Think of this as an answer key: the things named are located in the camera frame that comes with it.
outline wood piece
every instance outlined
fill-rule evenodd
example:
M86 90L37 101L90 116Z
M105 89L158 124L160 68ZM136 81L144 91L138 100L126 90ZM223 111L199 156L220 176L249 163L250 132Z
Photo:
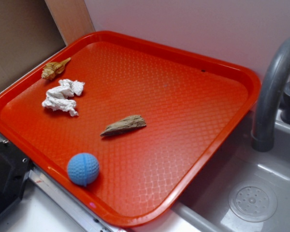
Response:
M145 127L146 123L140 115L131 115L106 127L100 136L112 136L127 133Z

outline crumpled tissue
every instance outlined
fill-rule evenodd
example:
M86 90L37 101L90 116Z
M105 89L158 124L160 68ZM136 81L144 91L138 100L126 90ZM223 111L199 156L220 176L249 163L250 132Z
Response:
M69 112L71 116L78 116L78 112L75 110L76 101L67 98L74 97L74 94L80 96L85 83L64 79L59 80L59 84L60 86L49 89L46 92L46 99L42 102L42 106L53 111L62 110Z

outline seashell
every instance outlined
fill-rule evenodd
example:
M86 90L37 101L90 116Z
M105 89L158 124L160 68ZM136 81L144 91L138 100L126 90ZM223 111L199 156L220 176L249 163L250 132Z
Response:
M56 75L64 71L65 65L71 60L67 58L62 62L50 62L45 65L42 71L42 78L46 80L53 80Z

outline drain cover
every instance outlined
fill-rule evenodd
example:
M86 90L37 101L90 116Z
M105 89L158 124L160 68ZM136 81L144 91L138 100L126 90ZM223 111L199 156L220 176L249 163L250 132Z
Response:
M256 181L244 181L234 186L229 194L230 209L241 219L260 222L276 211L277 198L272 189Z

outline pink wall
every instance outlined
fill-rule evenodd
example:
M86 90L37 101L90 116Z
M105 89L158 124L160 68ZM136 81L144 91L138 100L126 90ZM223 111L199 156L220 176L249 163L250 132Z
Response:
M243 65L263 79L290 36L290 0L85 0L111 30Z

